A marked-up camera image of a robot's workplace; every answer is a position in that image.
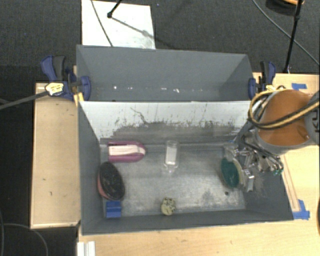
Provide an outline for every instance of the gray bin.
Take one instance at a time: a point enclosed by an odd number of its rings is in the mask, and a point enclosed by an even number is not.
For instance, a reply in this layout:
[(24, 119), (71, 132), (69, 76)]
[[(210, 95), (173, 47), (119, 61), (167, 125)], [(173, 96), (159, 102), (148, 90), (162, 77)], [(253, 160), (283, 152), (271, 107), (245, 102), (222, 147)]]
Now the gray bin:
[[(247, 56), (78, 46), (77, 72), (92, 82), (78, 110), (83, 235), (293, 219), (282, 177), (261, 173), (249, 193), (221, 179), (223, 144), (249, 107)], [(115, 164), (126, 188), (119, 219), (104, 217), (97, 189), (109, 140), (146, 147), (141, 161)], [(173, 174), (164, 171), (167, 140), (181, 146)], [(164, 197), (176, 201), (172, 216), (161, 214)]]

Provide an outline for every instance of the bin floor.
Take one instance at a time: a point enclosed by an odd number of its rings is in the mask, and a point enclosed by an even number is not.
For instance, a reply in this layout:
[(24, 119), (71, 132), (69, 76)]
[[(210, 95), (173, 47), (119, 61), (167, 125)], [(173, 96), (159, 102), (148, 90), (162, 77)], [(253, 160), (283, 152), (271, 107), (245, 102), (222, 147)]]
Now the bin floor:
[(179, 166), (168, 173), (164, 145), (145, 146), (147, 154), (141, 161), (115, 164), (125, 184), (122, 216), (162, 214), (165, 197), (175, 200), (176, 214), (245, 208), (243, 193), (228, 188), (221, 179), (222, 147), (182, 144)]

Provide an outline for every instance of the wooden table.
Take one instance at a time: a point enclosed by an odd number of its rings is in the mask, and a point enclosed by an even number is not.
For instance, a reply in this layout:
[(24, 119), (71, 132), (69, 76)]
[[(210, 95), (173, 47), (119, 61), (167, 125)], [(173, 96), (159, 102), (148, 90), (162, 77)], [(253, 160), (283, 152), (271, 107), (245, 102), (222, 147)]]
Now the wooden table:
[[(306, 84), (319, 90), (318, 75), (277, 74), (274, 85)], [(37, 92), (43, 90), (37, 84)], [(75, 226), (80, 216), (80, 184), (75, 105), (61, 98), (35, 102), (30, 225), (34, 229)], [(81, 236), (95, 241), (97, 256), (117, 255), (318, 255), (319, 147), (284, 156), (295, 193), (310, 219), (233, 226)]]

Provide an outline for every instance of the black carpet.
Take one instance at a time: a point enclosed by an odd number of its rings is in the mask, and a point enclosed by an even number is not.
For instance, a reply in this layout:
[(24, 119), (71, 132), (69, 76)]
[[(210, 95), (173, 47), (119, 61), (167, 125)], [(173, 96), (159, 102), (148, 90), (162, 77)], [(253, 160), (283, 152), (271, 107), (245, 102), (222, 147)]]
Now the black carpet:
[[(278, 72), (285, 66), (289, 39), (253, 4), (252, 0), (125, 0), (151, 5), (158, 49), (247, 54), (253, 71), (260, 61), (272, 61)], [(291, 34), (294, 8), (272, 0), (256, 0), (261, 8)], [(306, 0), (296, 40), (319, 61), (320, 1)], [(34, 93), (36, 81), (45, 80), (40, 61), (47, 55), (65, 55), (76, 63), (81, 43), (80, 0), (1, 0), (0, 98), (17, 100)], [(296, 45), (291, 72), (319, 73), (309, 56)], [(0, 111), (0, 209), (5, 223), (29, 224), (33, 143), (33, 104)], [(76, 229), (42, 230), (49, 255), (75, 253)], [(45, 255), (34, 233), (6, 227), (4, 255)]]

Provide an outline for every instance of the yellow cable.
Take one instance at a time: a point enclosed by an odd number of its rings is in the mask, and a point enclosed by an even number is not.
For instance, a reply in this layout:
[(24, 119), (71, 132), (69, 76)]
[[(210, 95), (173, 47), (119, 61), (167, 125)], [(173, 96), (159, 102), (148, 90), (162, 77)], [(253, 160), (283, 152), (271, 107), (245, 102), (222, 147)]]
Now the yellow cable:
[(253, 105), (254, 103), (259, 99), (261, 98), (261, 96), (264, 96), (264, 95), (269, 95), (269, 94), (272, 94), (274, 92), (277, 92), (277, 91), (284, 91), (284, 90), (275, 90), (275, 91), (263, 91), (257, 95), (255, 95), (252, 99), (252, 101), (250, 102), (250, 106), (249, 106), (249, 117), (250, 117), (250, 121), (256, 125), (259, 125), (259, 128), (261, 129), (276, 129), (276, 128), (279, 128), (283, 125), (286, 125), (292, 121), (294, 121), (295, 119), (298, 119), (300, 117), (302, 117), (303, 115), (307, 114), (308, 112), (312, 111), (313, 109), (315, 109), (316, 107), (319, 106), (319, 101), (315, 102), (314, 104), (312, 104), (311, 106), (307, 107), (306, 109), (304, 109), (303, 111), (301, 111), (300, 113), (297, 113), (285, 120), (282, 120), (282, 121), (279, 121), (277, 123), (274, 123), (274, 124), (267, 124), (267, 125), (263, 125), (261, 124), (259, 121), (257, 121), (255, 118), (254, 118), (254, 115), (253, 115)]

